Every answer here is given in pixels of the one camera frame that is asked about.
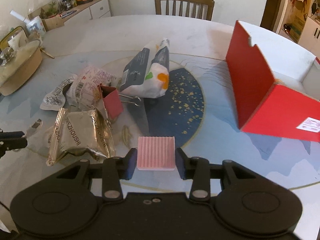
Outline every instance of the doorway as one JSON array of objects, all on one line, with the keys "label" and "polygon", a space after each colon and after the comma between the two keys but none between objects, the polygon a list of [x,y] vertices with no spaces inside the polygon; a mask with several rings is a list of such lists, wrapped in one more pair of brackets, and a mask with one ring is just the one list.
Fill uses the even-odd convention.
[{"label": "doorway", "polygon": [[278,16],[281,0],[267,0],[260,27],[272,31]]}]

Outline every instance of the pink sponge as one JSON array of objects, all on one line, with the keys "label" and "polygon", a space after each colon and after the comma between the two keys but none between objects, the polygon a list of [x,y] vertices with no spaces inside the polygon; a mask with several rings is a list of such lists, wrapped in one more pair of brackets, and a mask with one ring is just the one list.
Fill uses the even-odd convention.
[{"label": "pink sponge", "polygon": [[137,168],[173,171],[176,168],[174,137],[139,137]]}]

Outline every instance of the screw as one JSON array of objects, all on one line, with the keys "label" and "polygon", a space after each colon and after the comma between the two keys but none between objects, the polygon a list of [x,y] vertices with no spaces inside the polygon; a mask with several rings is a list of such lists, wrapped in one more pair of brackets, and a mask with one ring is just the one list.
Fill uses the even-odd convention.
[{"label": "screw", "polygon": [[154,202],[154,203],[159,203],[159,202],[161,202],[161,199],[155,197],[155,198],[152,199],[152,202]]},{"label": "screw", "polygon": [[152,204],[152,201],[151,201],[151,200],[148,200],[148,199],[145,199],[145,200],[143,201],[143,204],[151,205],[151,204]]},{"label": "screw", "polygon": [[108,190],[104,193],[106,198],[118,198],[120,197],[120,192],[117,190]]},{"label": "screw", "polygon": [[192,195],[196,198],[205,198],[208,196],[208,193],[205,190],[198,189],[192,192]]}]

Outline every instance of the chair backrest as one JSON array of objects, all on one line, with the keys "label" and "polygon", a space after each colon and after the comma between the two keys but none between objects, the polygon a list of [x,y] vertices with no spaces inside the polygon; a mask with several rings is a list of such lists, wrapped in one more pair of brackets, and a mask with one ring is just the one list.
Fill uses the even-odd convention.
[{"label": "chair backrest", "polygon": [[[156,14],[161,14],[161,1],[162,0],[155,0],[156,4]],[[166,0],[166,7],[165,7],[165,14],[169,15],[169,0]],[[193,10],[192,10],[192,18],[196,17],[196,5],[200,4],[200,11],[198,18],[202,19],[202,13],[203,13],[203,5],[207,5],[207,16],[206,20],[211,21],[212,13],[213,13],[213,7],[214,7],[214,0],[173,0],[173,7],[172,7],[172,15],[176,15],[176,1],[180,1],[180,8],[179,8],[179,16],[182,16],[182,10],[183,10],[183,2],[187,2],[187,9],[186,9],[186,15],[185,17],[189,17],[189,11],[190,11],[190,3],[193,3]]]}]

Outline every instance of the white tube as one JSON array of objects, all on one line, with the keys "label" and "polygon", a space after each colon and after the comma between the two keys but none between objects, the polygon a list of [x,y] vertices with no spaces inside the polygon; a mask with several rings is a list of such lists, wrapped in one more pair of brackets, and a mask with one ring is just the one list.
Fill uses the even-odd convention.
[{"label": "white tube", "polygon": [[18,14],[18,13],[17,13],[16,11],[14,11],[14,10],[11,10],[10,14],[11,14],[12,16],[16,17],[17,19],[23,21],[25,24],[30,23],[30,20],[29,20],[29,19],[27,19],[26,17]]}]

